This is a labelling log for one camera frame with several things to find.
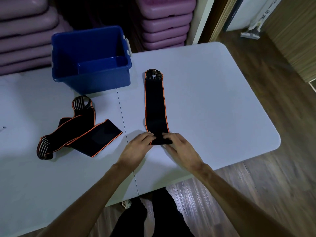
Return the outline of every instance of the white wall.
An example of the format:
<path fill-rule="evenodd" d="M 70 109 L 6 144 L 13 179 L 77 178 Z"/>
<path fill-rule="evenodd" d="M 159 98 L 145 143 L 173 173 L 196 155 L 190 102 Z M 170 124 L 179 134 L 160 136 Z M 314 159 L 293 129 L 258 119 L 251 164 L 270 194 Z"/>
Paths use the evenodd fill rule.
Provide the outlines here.
<path fill-rule="evenodd" d="M 187 45 L 198 43 L 213 3 L 214 0 L 197 0 L 186 40 Z"/>
<path fill-rule="evenodd" d="M 243 0 L 227 31 L 243 29 L 249 26 L 268 0 Z"/>

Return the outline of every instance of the blue plastic bin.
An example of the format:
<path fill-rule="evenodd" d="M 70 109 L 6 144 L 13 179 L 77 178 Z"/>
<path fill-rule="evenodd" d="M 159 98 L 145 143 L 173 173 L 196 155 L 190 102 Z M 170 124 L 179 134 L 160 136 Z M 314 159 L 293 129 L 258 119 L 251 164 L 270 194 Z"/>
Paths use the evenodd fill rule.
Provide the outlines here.
<path fill-rule="evenodd" d="M 130 85 L 132 67 L 119 26 L 52 36 L 52 74 L 81 95 Z"/>

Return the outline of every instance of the person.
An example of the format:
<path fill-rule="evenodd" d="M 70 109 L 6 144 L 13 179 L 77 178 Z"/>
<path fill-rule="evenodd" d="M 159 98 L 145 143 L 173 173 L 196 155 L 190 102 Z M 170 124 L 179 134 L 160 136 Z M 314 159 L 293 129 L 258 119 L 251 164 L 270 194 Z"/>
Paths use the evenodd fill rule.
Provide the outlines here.
<path fill-rule="evenodd" d="M 240 237 L 294 236 L 203 163 L 199 154 L 182 135 L 163 133 L 163 137 L 173 142 L 164 148 L 179 165 L 191 172 L 210 191 Z M 39 233 L 38 237 L 88 236 L 110 197 L 138 167 L 153 147 L 150 142 L 154 139 L 153 133 L 145 132 L 130 141 L 118 161 L 105 175 Z M 155 217 L 153 236 L 193 236 L 165 188 L 153 191 L 152 202 Z M 111 236 L 144 236 L 146 216 L 147 210 L 140 199 L 133 198 L 131 206 L 118 219 Z"/>

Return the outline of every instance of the mop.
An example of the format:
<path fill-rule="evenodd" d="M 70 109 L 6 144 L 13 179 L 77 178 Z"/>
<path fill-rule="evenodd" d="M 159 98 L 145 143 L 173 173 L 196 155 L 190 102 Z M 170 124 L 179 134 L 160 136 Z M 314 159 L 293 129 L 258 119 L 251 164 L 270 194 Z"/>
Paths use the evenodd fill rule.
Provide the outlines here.
<path fill-rule="evenodd" d="M 260 19 L 255 22 L 255 24 L 250 25 L 250 27 L 248 28 L 248 30 L 246 32 L 242 32 L 241 33 L 241 37 L 245 37 L 245 38 L 251 38 L 251 39 L 255 39 L 258 40 L 260 38 L 259 34 L 261 31 L 261 27 L 263 25 L 263 23 L 265 22 L 265 20 L 269 17 L 269 15 L 271 14 L 271 12 L 275 9 L 275 7 L 280 3 L 281 0 L 274 0 L 270 6 L 268 7 L 268 9 L 263 13 L 263 15 L 260 17 Z"/>

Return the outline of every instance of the person's left arm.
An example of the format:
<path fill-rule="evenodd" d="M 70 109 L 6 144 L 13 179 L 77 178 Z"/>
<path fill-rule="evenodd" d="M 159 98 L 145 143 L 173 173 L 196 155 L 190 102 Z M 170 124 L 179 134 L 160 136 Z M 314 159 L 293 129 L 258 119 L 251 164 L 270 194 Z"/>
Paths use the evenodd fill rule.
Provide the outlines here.
<path fill-rule="evenodd" d="M 37 237 L 86 237 L 118 186 L 137 168 L 156 139 L 150 132 L 128 143 L 119 160 Z"/>

